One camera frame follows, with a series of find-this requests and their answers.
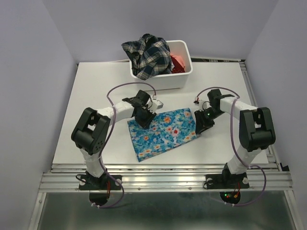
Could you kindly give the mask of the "blue floral skirt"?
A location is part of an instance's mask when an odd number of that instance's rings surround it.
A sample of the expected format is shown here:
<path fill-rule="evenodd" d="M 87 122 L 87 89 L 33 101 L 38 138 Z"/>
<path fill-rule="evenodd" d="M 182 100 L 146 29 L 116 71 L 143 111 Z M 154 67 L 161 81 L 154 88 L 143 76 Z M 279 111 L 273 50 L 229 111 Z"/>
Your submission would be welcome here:
<path fill-rule="evenodd" d="M 130 120 L 128 129 L 139 162 L 182 146 L 199 137 L 189 108 L 159 113 L 148 129 Z"/>

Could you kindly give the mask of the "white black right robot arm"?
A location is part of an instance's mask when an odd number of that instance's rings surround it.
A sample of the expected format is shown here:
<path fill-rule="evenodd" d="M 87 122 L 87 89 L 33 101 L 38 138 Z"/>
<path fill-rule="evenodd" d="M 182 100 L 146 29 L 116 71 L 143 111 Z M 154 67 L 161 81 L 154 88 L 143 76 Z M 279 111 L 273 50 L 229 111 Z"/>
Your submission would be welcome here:
<path fill-rule="evenodd" d="M 221 87 L 206 89 L 208 100 L 200 100 L 196 96 L 194 104 L 198 110 L 194 112 L 196 134 L 212 128 L 215 119 L 227 113 L 230 119 L 239 121 L 238 148 L 232 147 L 233 158 L 227 162 L 220 174 L 207 174 L 203 187 L 205 189 L 247 189 L 249 181 L 247 170 L 262 150 L 276 141 L 271 111 L 267 107 L 255 107 L 239 100 L 240 96 L 233 90 L 228 94 L 221 93 Z"/>

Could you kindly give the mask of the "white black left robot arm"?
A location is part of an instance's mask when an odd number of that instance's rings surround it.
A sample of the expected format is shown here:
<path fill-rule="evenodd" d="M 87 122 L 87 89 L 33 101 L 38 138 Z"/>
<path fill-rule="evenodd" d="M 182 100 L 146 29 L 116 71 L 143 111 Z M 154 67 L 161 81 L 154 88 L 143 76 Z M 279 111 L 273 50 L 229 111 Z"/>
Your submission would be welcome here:
<path fill-rule="evenodd" d="M 156 116 L 156 111 L 163 107 L 156 95 L 150 96 L 139 90 L 136 96 L 124 98 L 121 102 L 100 110 L 84 109 L 72 134 L 71 139 L 81 151 L 86 171 L 78 177 L 84 185 L 91 185 L 97 189 L 106 188 L 111 178 L 106 169 L 101 166 L 102 150 L 108 134 L 114 129 L 115 123 L 124 119 L 134 118 L 138 125 L 148 129 Z"/>

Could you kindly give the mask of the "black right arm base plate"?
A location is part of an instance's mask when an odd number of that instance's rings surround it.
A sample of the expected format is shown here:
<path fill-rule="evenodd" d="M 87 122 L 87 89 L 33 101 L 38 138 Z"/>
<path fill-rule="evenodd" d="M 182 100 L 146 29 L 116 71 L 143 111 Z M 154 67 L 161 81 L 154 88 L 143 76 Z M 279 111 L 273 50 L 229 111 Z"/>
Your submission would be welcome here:
<path fill-rule="evenodd" d="M 205 175 L 204 189 L 209 190 L 231 190 L 231 189 L 248 189 L 249 182 L 247 174 L 223 176 L 222 174 L 207 174 Z"/>

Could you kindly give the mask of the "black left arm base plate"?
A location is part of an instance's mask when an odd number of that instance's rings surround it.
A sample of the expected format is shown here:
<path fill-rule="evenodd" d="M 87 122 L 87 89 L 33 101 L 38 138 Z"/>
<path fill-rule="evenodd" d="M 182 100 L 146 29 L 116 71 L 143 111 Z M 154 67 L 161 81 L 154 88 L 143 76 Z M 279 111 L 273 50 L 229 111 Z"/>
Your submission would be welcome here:
<path fill-rule="evenodd" d="M 115 183 L 109 176 L 103 174 L 101 177 L 93 177 L 90 174 L 77 174 L 76 179 L 79 181 L 79 190 L 121 190 L 120 185 Z"/>

